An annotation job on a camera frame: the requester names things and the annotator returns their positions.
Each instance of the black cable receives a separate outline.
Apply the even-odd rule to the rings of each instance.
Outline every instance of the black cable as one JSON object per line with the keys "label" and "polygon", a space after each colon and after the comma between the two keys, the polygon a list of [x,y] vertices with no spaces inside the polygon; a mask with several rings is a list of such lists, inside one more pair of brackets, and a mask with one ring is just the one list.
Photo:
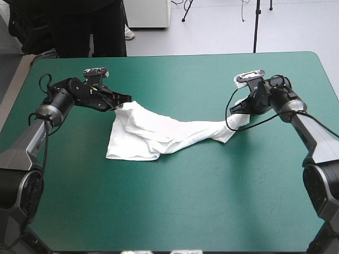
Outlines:
{"label": "black cable", "polygon": [[193,0],[185,0],[185,3],[184,3],[184,10],[185,10],[185,11],[188,10],[188,8],[186,8],[186,3],[187,3],[188,1],[190,2],[190,4],[193,2]]}
{"label": "black cable", "polygon": [[250,2],[250,0],[248,0],[248,1],[242,0],[242,20],[243,20],[243,22],[246,21],[244,19],[244,3],[248,4],[249,2]]}
{"label": "black cable", "polygon": [[[42,89],[42,87],[41,87],[41,82],[42,82],[43,78],[45,78],[45,76],[48,76],[48,77],[49,77],[48,82],[47,82],[47,91],[44,91],[44,90]],[[51,95],[51,93],[50,93],[50,91],[49,91],[48,88],[49,88],[49,86],[51,85],[51,83],[52,83],[52,75],[50,75],[49,73],[46,73],[46,74],[42,75],[42,76],[39,78],[39,87],[40,87],[40,90],[41,90],[43,93],[47,94],[50,100],[52,99],[52,95]]]}
{"label": "black cable", "polygon": [[180,3],[176,3],[176,2],[174,2],[174,1],[171,1],[173,4],[175,4],[175,5],[178,5],[178,4],[182,4],[183,2],[184,2],[184,0],[182,0]]}
{"label": "black cable", "polygon": [[256,123],[256,124],[253,124],[253,125],[251,125],[251,126],[249,126],[249,127],[245,127],[245,128],[238,129],[238,130],[232,129],[232,128],[228,125],[228,122],[227,122],[227,110],[228,110],[228,107],[229,107],[229,104],[230,104],[231,100],[233,99],[233,96],[235,95],[235,93],[236,93],[237,91],[238,91],[238,90],[235,90],[235,91],[232,93],[232,95],[231,95],[231,97],[230,97],[230,99],[229,99],[229,101],[228,101],[228,103],[227,103],[227,105],[226,105],[226,110],[225,110],[225,121],[226,121],[226,126],[227,126],[227,128],[230,129],[231,131],[245,131],[245,130],[248,130],[248,129],[250,129],[250,128],[256,127],[256,126],[258,126],[258,125],[260,125],[260,124],[263,124],[263,123],[265,123],[265,122],[268,122],[268,121],[270,121],[270,120],[276,118],[276,117],[279,116],[279,115],[282,115],[282,114],[285,114],[285,113],[292,113],[291,117],[292,117],[294,114],[299,114],[299,115],[304,115],[304,116],[307,116],[307,117],[311,118],[312,120],[316,121],[320,126],[322,126],[326,131],[328,131],[329,133],[331,133],[331,134],[333,134],[334,136],[336,136],[337,138],[339,138],[339,134],[335,133],[335,132],[332,131],[330,128],[328,128],[327,126],[325,126],[321,121],[319,121],[318,119],[316,119],[314,116],[308,114],[308,113],[305,112],[305,111],[295,111],[295,110],[283,111],[283,112],[277,113],[277,114],[275,114],[274,116],[272,116],[272,117],[270,117],[270,118],[267,118],[266,120],[263,120],[263,121],[258,122],[258,123]]}
{"label": "black cable", "polygon": [[316,119],[314,116],[306,113],[306,112],[297,112],[297,114],[299,115],[304,115],[307,116],[309,118],[311,118],[312,120],[316,121],[319,125],[321,125],[326,131],[328,131],[329,133],[333,134],[334,136],[336,136],[337,138],[339,138],[339,134],[335,133],[334,131],[332,131],[329,127],[325,126],[321,121],[319,121],[318,119]]}
{"label": "black cable", "polygon": [[[40,193],[40,190],[42,188],[42,183],[43,183],[43,177],[44,177],[44,172],[45,172],[45,168],[46,168],[46,163],[47,163],[47,155],[48,155],[48,137],[49,137],[49,127],[48,127],[48,122],[50,122],[51,127],[52,127],[52,120],[50,118],[50,115],[40,115],[37,113],[31,113],[28,117],[28,122],[29,125],[31,124],[31,117],[35,115],[37,117],[37,119],[43,119],[44,122],[44,129],[46,132],[46,137],[44,140],[44,153],[43,153],[43,163],[42,163],[42,168],[41,168],[41,180],[39,181],[39,185],[38,185],[38,189],[37,189],[37,194],[34,198],[34,201],[32,204],[35,204],[38,200],[38,196]],[[30,219],[32,218],[32,216],[28,215],[28,218],[26,220],[26,222],[24,223],[22,230],[24,231],[27,226],[30,224]]]}

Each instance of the gray floor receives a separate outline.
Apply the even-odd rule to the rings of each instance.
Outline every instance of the gray floor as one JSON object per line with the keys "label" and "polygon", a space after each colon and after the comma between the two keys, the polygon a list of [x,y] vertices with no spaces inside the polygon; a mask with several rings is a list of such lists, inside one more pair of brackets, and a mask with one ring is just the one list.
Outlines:
{"label": "gray floor", "polygon": [[[128,55],[252,52],[255,4],[245,4],[242,22],[241,0],[194,0],[184,23],[182,4],[173,4],[171,27],[135,31],[135,39],[127,42]],[[315,52],[338,96],[339,1],[273,0],[273,8],[269,11],[269,0],[262,0],[257,52]]]}
{"label": "gray floor", "polygon": [[22,55],[0,53],[0,103],[7,91]]}

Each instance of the robotic arm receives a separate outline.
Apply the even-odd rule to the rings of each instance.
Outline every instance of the robotic arm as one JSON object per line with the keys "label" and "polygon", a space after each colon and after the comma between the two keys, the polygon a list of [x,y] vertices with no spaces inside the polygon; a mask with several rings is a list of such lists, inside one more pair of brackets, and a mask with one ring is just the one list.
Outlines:
{"label": "robotic arm", "polygon": [[37,153],[49,131],[62,125],[73,105],[105,112],[131,102],[130,95],[103,85],[103,78],[108,77],[106,68],[87,69],[83,75],[85,82],[68,78],[54,85],[50,85],[48,75],[47,97],[34,113],[36,120],[8,150],[0,153],[0,253],[51,253],[27,228],[43,191],[43,166]]}
{"label": "robotic arm", "polygon": [[291,123],[308,149],[303,180],[317,215],[325,223],[309,245],[307,253],[339,253],[339,141],[307,114],[304,101],[281,75],[264,79],[263,70],[235,77],[238,88],[248,86],[249,96],[230,109],[231,113],[260,115],[270,109],[285,123]]}

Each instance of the white cloth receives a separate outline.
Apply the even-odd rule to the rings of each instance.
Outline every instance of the white cloth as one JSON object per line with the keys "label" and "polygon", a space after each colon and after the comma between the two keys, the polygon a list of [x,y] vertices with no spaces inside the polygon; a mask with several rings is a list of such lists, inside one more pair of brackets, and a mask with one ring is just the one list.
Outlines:
{"label": "white cloth", "polygon": [[[108,159],[156,160],[161,153],[174,153],[208,138],[226,143],[234,134],[225,121],[180,122],[153,113],[135,101],[124,103],[115,114]],[[249,123],[249,115],[234,114],[227,122],[232,129],[237,129]]]}

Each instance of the shoe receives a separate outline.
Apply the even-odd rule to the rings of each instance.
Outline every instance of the shoe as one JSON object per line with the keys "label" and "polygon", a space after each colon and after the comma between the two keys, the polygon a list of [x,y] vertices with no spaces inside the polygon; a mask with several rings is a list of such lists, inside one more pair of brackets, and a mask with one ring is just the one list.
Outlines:
{"label": "shoe", "polygon": [[136,35],[125,25],[125,40],[132,40]]}

